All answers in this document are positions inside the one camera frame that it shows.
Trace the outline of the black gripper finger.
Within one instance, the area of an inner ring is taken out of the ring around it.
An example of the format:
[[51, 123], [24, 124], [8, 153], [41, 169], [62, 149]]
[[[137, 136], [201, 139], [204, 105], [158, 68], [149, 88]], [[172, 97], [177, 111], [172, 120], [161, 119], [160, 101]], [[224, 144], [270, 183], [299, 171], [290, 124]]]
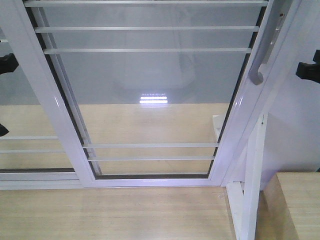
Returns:
[[13, 53], [9, 53], [0, 58], [0, 74], [13, 73], [19, 63]]
[[302, 80], [310, 80], [316, 83], [320, 82], [320, 50], [315, 51], [313, 64], [299, 62], [295, 75]]

